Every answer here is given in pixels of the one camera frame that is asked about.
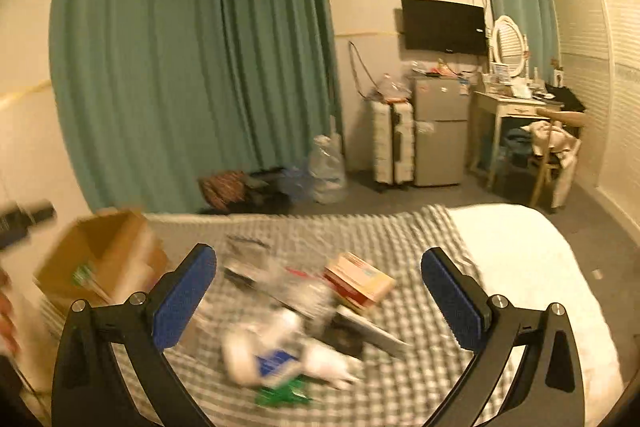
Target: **silver bolt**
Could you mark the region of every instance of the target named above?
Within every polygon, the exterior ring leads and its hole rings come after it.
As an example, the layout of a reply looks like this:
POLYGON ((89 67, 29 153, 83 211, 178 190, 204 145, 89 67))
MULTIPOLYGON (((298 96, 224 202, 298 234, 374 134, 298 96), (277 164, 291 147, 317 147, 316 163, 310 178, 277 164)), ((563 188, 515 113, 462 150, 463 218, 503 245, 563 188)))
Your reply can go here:
POLYGON ((76 302, 71 304, 71 309, 75 312, 81 312, 82 310, 84 310, 85 306, 86 302, 84 302, 82 299, 78 299, 76 302))
POLYGON ((129 297, 129 302, 134 306, 140 306, 144 301, 146 301, 146 295, 144 292, 135 292, 129 297))
POLYGON ((494 295, 491 297, 491 302, 496 308, 506 308, 509 305, 509 299, 504 295, 494 295))
POLYGON ((553 311, 556 315, 564 315, 564 306, 562 304, 554 302, 551 304, 551 311, 553 311))

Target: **human hand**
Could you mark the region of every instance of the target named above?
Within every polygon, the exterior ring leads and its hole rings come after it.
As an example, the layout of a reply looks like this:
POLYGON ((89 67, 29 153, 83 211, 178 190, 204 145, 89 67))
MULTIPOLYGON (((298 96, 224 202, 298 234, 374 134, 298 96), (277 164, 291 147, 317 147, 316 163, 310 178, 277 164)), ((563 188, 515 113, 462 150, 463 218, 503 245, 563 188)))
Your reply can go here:
POLYGON ((15 341, 15 327, 10 316, 14 308, 4 294, 3 289, 9 286, 9 276, 0 269, 0 342, 6 344, 12 355, 18 352, 18 343, 15 341))

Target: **gray floor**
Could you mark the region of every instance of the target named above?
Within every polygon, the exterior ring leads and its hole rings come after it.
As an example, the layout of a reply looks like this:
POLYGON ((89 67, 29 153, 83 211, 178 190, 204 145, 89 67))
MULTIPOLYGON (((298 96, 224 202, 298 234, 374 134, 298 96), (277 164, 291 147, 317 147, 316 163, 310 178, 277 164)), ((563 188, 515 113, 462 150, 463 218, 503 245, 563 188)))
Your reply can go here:
MULTIPOLYGON (((532 186, 514 179, 507 187, 510 200, 524 203, 532 186)), ((473 176, 454 187, 392 188, 378 193, 370 172, 354 174, 349 196, 340 203, 321 205, 299 203, 293 214, 393 214, 417 210, 425 204, 448 207, 498 203, 504 198, 487 192, 473 176)), ((566 207, 555 214, 545 213, 574 250, 575 258, 591 291, 600 302, 618 349, 623 380, 628 382, 640 365, 640 248, 620 225, 587 193, 574 184, 566 207), (592 273, 600 270, 601 279, 592 273)))

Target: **gingham cloth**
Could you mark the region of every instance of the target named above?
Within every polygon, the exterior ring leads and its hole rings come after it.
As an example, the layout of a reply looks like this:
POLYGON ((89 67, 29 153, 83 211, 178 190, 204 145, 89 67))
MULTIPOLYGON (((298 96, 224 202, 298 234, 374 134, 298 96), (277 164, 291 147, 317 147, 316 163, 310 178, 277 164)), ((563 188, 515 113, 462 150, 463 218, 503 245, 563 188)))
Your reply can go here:
MULTIPOLYGON (((202 410, 218 427, 393 427, 421 426, 436 409, 472 358, 458 346, 420 275, 420 259, 430 247, 442 247, 460 270, 482 284, 446 208, 392 216, 148 216, 172 263, 178 264, 195 243, 207 243, 223 262, 226 236, 259 239, 274 248, 286 265, 309 272, 322 269, 338 253, 352 251, 396 279, 396 287, 370 312, 384 330, 410 344, 405 360, 366 345, 362 381, 348 391, 309 383, 312 402, 271 409, 255 405, 256 391, 241 389, 226 376, 220 338, 238 322, 264 315, 264 298, 243 292, 222 270, 205 295, 213 310, 208 334, 197 347, 180 343, 164 352, 174 371, 202 410)), ((44 306, 58 336, 62 320, 44 306)), ((123 346, 114 346, 130 393, 142 414, 159 421, 130 365, 123 346)), ((508 364, 479 421, 493 417, 513 379, 508 364)))

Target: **black tv screen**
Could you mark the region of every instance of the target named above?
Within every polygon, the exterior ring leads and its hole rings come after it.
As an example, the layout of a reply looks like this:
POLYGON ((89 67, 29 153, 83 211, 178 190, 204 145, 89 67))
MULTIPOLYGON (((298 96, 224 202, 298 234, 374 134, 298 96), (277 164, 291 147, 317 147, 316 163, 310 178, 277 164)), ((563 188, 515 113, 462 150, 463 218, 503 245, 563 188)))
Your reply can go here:
POLYGON ((404 47, 446 53, 486 55, 484 9, 434 0, 402 0, 404 47))

